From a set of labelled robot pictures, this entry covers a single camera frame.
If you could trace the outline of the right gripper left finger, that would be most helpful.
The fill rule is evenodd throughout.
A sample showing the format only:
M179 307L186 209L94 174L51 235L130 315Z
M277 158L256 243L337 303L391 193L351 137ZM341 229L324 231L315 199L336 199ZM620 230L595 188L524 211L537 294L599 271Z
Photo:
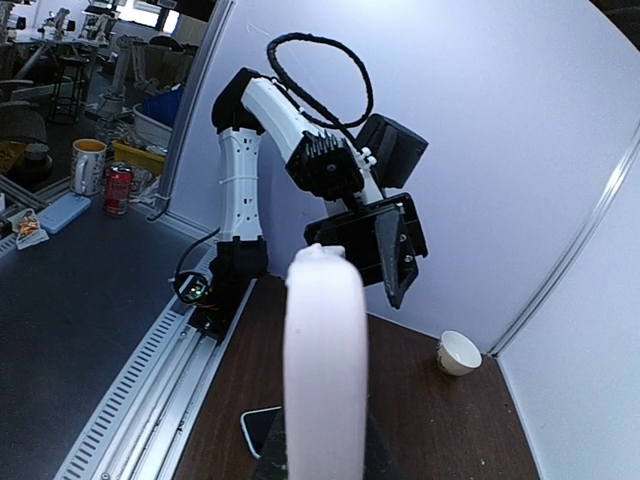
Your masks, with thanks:
M253 480L287 480L287 446L284 412L280 410L266 437L265 445L252 473Z

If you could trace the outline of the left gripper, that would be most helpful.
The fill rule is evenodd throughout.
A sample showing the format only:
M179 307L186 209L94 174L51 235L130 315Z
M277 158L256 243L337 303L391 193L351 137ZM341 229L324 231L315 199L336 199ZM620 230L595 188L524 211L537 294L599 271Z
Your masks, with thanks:
M406 192L311 223L304 238L309 245L343 246L365 285L383 283L394 309L401 307L418 276L415 259L429 254L414 201Z

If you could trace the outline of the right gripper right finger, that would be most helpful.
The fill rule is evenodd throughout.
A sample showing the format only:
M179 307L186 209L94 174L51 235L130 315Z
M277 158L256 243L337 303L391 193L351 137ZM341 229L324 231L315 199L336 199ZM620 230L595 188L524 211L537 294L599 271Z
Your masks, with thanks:
M380 427L371 414L367 415L365 437L365 480L400 480L402 478Z

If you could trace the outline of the pink phone case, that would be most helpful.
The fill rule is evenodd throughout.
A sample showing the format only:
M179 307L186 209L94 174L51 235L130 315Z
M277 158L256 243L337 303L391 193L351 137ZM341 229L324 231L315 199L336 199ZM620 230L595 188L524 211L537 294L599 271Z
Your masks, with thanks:
M340 246L299 250L286 278L283 380L292 479L364 474L368 333L364 286Z

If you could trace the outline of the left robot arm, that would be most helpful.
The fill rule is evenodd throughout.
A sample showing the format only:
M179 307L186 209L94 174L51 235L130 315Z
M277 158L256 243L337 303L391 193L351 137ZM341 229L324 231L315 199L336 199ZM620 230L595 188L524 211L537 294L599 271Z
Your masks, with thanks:
M213 290L266 272L257 190L261 139L268 135L295 185L326 204L326 218L305 228L307 244L342 247L364 285L383 284L390 305L401 306L418 277L418 258L428 255L414 201L402 189L426 139L379 114L353 140L336 135L310 120L278 81L248 68L216 99L212 123L226 169Z

